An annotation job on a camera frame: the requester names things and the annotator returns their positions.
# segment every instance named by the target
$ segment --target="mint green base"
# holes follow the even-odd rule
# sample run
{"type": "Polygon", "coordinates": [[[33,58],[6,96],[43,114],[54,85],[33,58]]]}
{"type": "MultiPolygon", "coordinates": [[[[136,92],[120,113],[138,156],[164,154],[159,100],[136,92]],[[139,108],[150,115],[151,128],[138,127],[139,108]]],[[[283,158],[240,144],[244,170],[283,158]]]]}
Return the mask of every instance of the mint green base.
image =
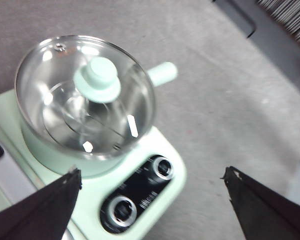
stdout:
{"type": "MultiPolygon", "coordinates": [[[[1,94],[0,141],[34,185],[41,188],[60,175],[43,166],[30,153],[22,136],[20,117],[14,92],[11,90],[1,94]]],[[[140,240],[177,197],[185,181],[186,168],[181,157],[158,129],[152,127],[116,168],[98,177],[82,179],[82,190],[79,191],[68,229],[75,240],[140,240]],[[108,233],[99,219],[104,199],[153,154],[163,155],[171,161],[174,166],[173,179],[127,231],[108,233]]]]}

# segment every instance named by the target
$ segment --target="control panel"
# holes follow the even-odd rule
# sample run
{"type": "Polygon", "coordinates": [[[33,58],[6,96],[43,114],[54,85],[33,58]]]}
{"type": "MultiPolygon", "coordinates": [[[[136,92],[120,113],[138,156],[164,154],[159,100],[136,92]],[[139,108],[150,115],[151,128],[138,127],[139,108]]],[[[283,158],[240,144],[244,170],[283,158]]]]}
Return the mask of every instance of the control panel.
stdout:
{"type": "Polygon", "coordinates": [[[100,221],[105,230],[127,230],[167,186],[174,175],[171,162],[154,155],[140,166],[103,202],[100,221]]]}

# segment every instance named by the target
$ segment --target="mint green knob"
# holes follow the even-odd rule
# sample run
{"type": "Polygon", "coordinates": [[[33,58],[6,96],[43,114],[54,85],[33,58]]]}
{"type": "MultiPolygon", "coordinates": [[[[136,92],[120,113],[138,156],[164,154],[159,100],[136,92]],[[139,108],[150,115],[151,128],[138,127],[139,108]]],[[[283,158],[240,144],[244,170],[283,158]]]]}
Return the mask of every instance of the mint green knob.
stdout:
{"type": "Polygon", "coordinates": [[[120,94],[121,84],[116,66],[109,59],[96,56],[74,74],[76,89],[95,103],[113,102],[120,94]]]}

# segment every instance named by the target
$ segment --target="gray floor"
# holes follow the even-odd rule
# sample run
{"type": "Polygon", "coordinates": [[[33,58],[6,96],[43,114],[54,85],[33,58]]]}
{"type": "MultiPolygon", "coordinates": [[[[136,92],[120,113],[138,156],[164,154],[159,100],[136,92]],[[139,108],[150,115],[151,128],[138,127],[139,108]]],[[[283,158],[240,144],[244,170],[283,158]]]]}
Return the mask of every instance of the gray floor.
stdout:
{"type": "Polygon", "coordinates": [[[286,193],[300,161],[297,90],[209,0],[0,0],[0,93],[29,48],[69,34],[113,42],[146,69],[179,68],[156,89],[156,125],[188,179],[145,239],[244,239],[219,178],[233,165],[286,193]]]}

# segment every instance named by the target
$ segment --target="mint green handle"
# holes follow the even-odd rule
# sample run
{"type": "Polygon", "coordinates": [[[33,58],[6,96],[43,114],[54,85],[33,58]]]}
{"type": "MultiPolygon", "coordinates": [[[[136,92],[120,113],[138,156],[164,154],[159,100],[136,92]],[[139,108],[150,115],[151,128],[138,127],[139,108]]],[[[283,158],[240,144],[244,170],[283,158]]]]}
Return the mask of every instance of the mint green handle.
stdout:
{"type": "Polygon", "coordinates": [[[147,71],[155,87],[168,83],[178,76],[178,69],[172,62],[163,62],[147,71]]]}

